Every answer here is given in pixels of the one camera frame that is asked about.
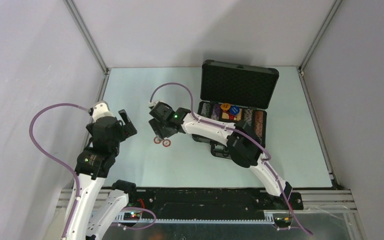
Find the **blue round dealer button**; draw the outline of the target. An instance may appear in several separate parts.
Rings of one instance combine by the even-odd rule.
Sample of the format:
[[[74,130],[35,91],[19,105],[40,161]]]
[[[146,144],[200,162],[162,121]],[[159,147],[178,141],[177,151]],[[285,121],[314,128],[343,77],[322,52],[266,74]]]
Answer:
[[[231,105],[228,111],[231,115],[237,116],[241,112],[241,109],[235,105]]]

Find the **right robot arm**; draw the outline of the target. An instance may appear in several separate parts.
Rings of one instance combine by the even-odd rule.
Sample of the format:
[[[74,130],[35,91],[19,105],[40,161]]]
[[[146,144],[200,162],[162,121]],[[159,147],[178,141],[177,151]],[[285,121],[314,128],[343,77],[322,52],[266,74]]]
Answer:
[[[203,117],[186,108],[174,110],[163,101],[149,103],[149,124],[159,142],[182,133],[197,135],[227,147],[231,160],[250,169],[271,196],[271,204],[284,209],[291,202],[291,185],[271,165],[271,155],[257,141],[257,136],[244,121],[222,122]]]

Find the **red Texas Hold'em card deck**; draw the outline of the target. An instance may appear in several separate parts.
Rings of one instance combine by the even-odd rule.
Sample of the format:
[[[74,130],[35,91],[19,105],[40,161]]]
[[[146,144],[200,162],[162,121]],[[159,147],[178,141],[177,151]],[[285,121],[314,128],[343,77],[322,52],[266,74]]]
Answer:
[[[223,111],[221,113],[221,119],[222,120],[229,120],[229,121],[240,121],[243,116],[243,111],[240,109],[237,114],[232,114],[229,111]]]

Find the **red poker chip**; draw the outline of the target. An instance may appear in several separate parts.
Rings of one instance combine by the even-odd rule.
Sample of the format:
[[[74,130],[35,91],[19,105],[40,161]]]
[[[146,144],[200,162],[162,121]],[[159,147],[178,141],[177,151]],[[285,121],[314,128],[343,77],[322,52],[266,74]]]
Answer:
[[[162,140],[156,136],[156,137],[153,139],[153,142],[154,142],[155,144],[160,144],[160,143],[162,142]]]
[[[171,146],[171,141],[170,141],[169,139],[164,139],[164,140],[162,141],[162,145],[163,145],[164,147],[170,147],[170,146]]]

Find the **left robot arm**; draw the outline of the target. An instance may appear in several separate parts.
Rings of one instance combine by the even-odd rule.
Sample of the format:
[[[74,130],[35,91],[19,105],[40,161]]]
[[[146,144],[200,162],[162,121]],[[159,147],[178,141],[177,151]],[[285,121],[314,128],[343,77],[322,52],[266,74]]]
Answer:
[[[75,173],[79,183],[69,200],[68,227],[64,240],[101,239],[123,208],[133,208],[138,202],[136,184],[117,180],[111,186],[106,202],[98,212],[92,211],[99,192],[120,153],[120,143],[137,134],[124,109],[119,110],[121,119],[110,111],[93,110],[93,122],[86,126],[90,134],[87,145],[77,157]]]

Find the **black poker set case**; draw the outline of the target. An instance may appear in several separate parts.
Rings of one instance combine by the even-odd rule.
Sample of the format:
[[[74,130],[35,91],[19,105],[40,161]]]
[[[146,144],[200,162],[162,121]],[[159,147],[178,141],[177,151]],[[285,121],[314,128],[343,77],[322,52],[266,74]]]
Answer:
[[[210,103],[212,108],[214,104],[228,103],[231,106],[237,106],[242,110],[242,119],[244,121],[244,110],[252,109],[252,125],[249,125],[254,131],[255,111],[263,111],[263,139],[257,137],[263,147],[266,146],[266,127],[267,127],[267,108],[269,107],[280,73],[272,67],[260,67],[253,65],[244,65],[216,61],[208,59],[202,64],[200,103],[197,113],[200,115],[202,104]],[[223,110],[221,109],[218,121],[226,123],[237,123],[239,121],[221,119]]]

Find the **orange round button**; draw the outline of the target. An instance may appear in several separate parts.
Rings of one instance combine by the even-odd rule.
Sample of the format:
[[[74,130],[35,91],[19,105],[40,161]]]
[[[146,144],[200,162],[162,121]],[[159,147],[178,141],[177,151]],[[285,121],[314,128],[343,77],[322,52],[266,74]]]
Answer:
[[[230,108],[231,108],[231,104],[229,103],[223,103],[220,105],[220,108],[223,110],[223,111],[228,111]]]

